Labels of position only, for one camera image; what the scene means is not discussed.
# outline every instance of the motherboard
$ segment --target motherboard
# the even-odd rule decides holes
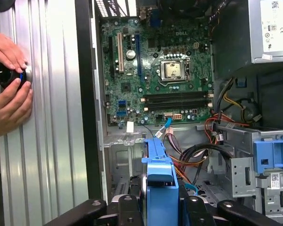
[[[108,125],[205,121],[213,97],[207,19],[151,15],[101,26]]]

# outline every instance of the black fan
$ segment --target black fan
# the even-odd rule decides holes
[[[158,0],[164,17],[197,18],[204,16],[211,0]]]

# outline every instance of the hand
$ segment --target hand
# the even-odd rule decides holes
[[[17,92],[21,80],[15,79],[0,94],[0,136],[16,129],[32,112],[33,90],[30,82]]]
[[[0,33],[0,62],[7,68],[21,73],[26,69],[27,60],[20,48],[11,39]]]

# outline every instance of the ridged metal panel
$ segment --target ridged metal panel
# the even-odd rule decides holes
[[[75,1],[16,0],[0,32],[33,68],[33,113],[0,138],[6,226],[43,225],[88,199]]]

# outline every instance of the fingernail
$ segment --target fingernail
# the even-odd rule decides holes
[[[19,79],[19,78],[15,79],[15,83],[20,84],[21,83],[21,79]]]

